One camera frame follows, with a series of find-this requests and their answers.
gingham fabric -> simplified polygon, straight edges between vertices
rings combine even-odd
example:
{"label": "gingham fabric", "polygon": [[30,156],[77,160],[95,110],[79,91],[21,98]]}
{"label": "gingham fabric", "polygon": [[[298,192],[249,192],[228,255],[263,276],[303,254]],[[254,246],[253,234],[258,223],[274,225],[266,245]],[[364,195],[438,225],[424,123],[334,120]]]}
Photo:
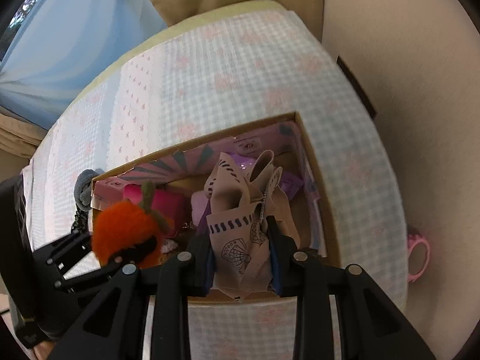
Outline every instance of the gingham fabric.
{"label": "gingham fabric", "polygon": [[[179,35],[133,57],[78,99],[34,156],[34,246],[69,231],[74,182],[83,169],[111,169],[194,137],[291,111],[300,113],[313,145],[342,264],[363,266],[402,308],[406,225],[385,150],[339,68],[287,11],[251,12]],[[76,272],[95,264],[90,259]],[[193,358],[288,358],[293,303],[191,307]],[[280,310],[275,313],[281,327],[259,322],[263,310]]]}

orange plush toy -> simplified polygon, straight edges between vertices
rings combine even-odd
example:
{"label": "orange plush toy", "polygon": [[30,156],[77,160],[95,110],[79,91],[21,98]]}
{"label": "orange plush toy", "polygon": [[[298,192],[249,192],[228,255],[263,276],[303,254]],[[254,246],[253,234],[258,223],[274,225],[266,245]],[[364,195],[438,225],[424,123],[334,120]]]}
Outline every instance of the orange plush toy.
{"label": "orange plush toy", "polygon": [[92,235],[92,250],[101,266],[105,266],[115,254],[143,244],[152,237],[157,240],[155,249],[137,265],[148,268],[159,264],[169,225],[159,212],[150,209],[154,192],[155,187],[151,182],[144,183],[139,205],[123,200],[98,214]]}

fan print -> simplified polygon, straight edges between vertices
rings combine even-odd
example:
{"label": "fan print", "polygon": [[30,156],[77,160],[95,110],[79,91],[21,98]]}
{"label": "fan print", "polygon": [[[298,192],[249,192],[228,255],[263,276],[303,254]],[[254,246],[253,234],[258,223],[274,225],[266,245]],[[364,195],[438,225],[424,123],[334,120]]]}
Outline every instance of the fan print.
{"label": "fan print", "polygon": [[260,226],[260,219],[255,219],[254,222],[251,224],[250,241],[261,245],[267,239],[268,237],[262,232],[262,229]]}
{"label": "fan print", "polygon": [[241,238],[225,244],[222,249],[222,257],[233,263],[241,275],[243,275],[250,262],[250,256],[247,254],[247,245]]}

pink ring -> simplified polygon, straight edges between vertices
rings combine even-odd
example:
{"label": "pink ring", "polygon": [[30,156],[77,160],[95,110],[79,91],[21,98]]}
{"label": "pink ring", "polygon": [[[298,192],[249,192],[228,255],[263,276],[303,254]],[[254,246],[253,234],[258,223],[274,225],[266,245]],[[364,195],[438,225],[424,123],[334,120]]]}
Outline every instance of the pink ring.
{"label": "pink ring", "polygon": [[424,238],[423,235],[421,235],[421,234],[408,234],[407,236],[408,236],[409,258],[410,258],[410,255],[411,255],[413,249],[417,245],[423,244],[423,245],[425,245],[425,247],[427,249],[427,255],[425,257],[425,261],[423,263],[422,269],[420,269],[420,271],[418,271],[416,274],[411,274],[409,272],[409,275],[408,275],[409,282],[413,283],[420,276],[422,276],[423,272],[425,272],[425,269],[427,269],[428,262],[430,261],[430,244],[429,244],[428,240],[426,238]]}

pink hair tie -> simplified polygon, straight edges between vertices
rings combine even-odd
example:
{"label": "pink hair tie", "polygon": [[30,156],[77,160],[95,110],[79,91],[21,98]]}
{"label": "pink hair tie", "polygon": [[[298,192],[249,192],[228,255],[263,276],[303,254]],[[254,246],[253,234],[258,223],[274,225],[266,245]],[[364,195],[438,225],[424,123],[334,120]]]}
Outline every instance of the pink hair tie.
{"label": "pink hair tie", "polygon": [[408,275],[409,282],[413,283],[415,280],[417,280],[420,276],[423,275],[423,272],[425,272],[425,269],[427,268],[428,262],[430,261],[430,244],[428,240],[418,232],[414,234],[409,233],[407,235],[407,240],[408,240],[408,248],[409,248],[409,259],[410,259],[410,255],[412,254],[412,251],[418,245],[420,244],[424,245],[426,250],[425,259],[423,261],[423,267],[415,274],[411,274],[409,272],[409,275]]}

